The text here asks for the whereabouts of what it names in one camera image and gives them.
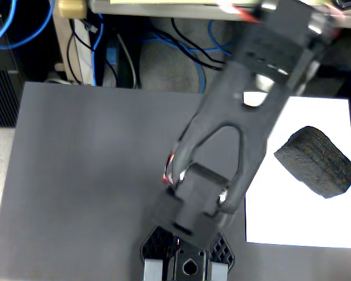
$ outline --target foam block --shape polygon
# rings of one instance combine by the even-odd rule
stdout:
[[[351,185],[351,161],[314,127],[291,135],[274,155],[297,180],[324,198],[343,194]]]

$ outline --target white paper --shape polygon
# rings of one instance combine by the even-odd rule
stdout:
[[[345,194],[324,199],[296,180],[273,155],[305,126],[321,130],[351,160],[348,101],[291,97],[246,194],[247,242],[351,248],[351,186]]]

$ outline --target gray table surface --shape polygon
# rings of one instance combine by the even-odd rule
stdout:
[[[141,280],[164,160],[201,95],[26,83],[0,212],[0,280]],[[224,234],[229,280],[351,280],[351,249]]]

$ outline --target computer tower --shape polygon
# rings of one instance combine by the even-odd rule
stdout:
[[[11,1],[0,0],[0,30]],[[50,9],[47,0],[18,1],[15,17],[0,45],[27,38],[44,22]],[[44,81],[57,62],[62,61],[51,20],[38,37],[12,50],[0,50],[0,127],[15,127],[25,81]]]

